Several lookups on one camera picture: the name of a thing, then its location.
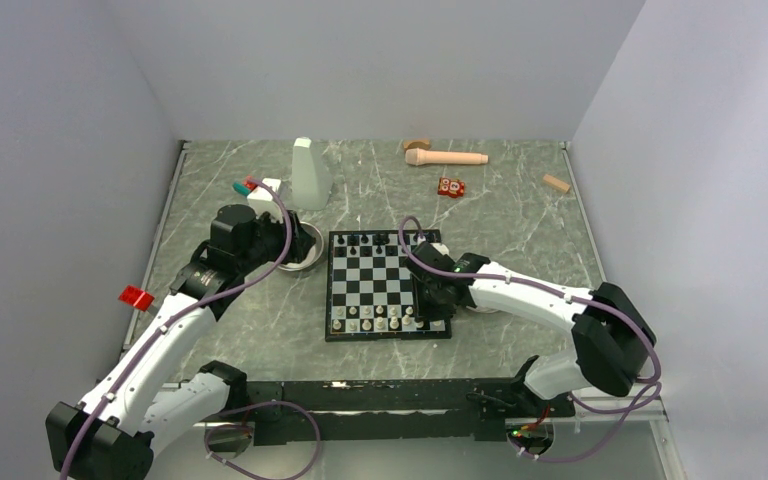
metal bowl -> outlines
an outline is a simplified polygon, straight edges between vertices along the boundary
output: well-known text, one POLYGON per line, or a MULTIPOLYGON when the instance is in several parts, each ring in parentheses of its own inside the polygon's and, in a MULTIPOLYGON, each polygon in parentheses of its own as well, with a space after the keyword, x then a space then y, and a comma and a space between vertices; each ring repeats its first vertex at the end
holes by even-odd
POLYGON ((306 272, 315 267, 316 264, 319 263, 319 260, 322 259, 322 253, 325 252, 325 240, 322 237, 322 232, 320 232, 318 228, 309 223, 301 222, 300 224, 302 230, 314 238, 315 242, 313 244, 313 248, 310 249, 307 258, 305 258, 301 263, 281 264, 278 265, 279 270, 292 273, 306 272))

wooden block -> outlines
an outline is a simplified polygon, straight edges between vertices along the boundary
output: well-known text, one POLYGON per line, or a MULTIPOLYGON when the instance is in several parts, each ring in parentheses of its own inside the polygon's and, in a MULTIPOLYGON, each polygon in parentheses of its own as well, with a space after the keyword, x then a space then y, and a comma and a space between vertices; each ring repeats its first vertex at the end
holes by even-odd
POLYGON ((405 151, 408 151, 411 148, 421 148, 423 150, 428 150, 431 148, 431 140, 427 138, 415 138, 413 140, 405 140, 402 143, 402 148, 405 151))
POLYGON ((549 175, 548 173, 546 175, 543 175, 543 182, 549 185, 550 187, 554 188, 555 190, 558 190, 561 193, 569 192, 569 184, 567 182, 564 182, 563 180, 558 180, 557 178, 549 175))

chessboard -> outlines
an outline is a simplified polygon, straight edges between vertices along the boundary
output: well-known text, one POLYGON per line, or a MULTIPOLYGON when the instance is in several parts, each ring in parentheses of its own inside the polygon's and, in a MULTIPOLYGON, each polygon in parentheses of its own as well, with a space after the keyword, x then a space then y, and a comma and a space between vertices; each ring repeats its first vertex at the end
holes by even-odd
MULTIPOLYGON (((332 231, 325 341, 451 338, 451 317, 423 314, 424 287, 404 266, 397 230, 332 231)), ((440 231, 424 232, 440 242, 440 231)), ((419 243, 415 230, 405 243, 419 243)))

white wall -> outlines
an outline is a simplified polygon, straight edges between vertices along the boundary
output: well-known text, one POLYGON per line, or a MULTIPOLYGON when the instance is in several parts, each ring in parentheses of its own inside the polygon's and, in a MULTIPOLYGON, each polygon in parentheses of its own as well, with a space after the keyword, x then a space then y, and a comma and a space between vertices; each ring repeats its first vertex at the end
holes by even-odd
POLYGON ((0 0, 0 479, 52 478, 44 420, 115 362, 176 160, 97 0, 0 0))
POLYGON ((184 138, 572 138, 643 0, 108 0, 184 138))
POLYGON ((768 478, 768 1, 646 2, 573 163, 690 478, 768 478))

gray marble tabletop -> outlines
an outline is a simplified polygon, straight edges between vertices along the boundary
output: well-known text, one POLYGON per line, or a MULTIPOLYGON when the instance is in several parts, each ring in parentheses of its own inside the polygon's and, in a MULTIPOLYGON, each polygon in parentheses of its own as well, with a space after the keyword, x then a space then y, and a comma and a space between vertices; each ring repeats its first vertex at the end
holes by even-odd
MULTIPOLYGON (((162 298, 209 233, 216 211, 245 203, 231 184, 246 175, 289 181, 292 141, 192 142, 172 197, 148 290, 162 298)), ((486 153, 485 166, 409 166, 397 140, 317 142, 334 187, 322 211, 299 211, 331 230, 390 229, 407 214, 439 228, 454 258, 486 255, 525 275, 570 286, 601 281, 578 199, 542 182, 570 182, 557 142, 435 140, 434 149, 486 153), (441 176, 466 195, 437 195, 441 176)), ((288 197, 288 206, 293 207, 288 197)), ((327 262, 307 275, 275 272, 241 295, 186 355, 170 381, 213 359, 253 380, 418 379, 509 376, 534 354, 565 347, 556 333, 506 313, 460 310, 449 340, 325 343, 327 262)), ((140 316, 135 334, 149 318, 140 316)))

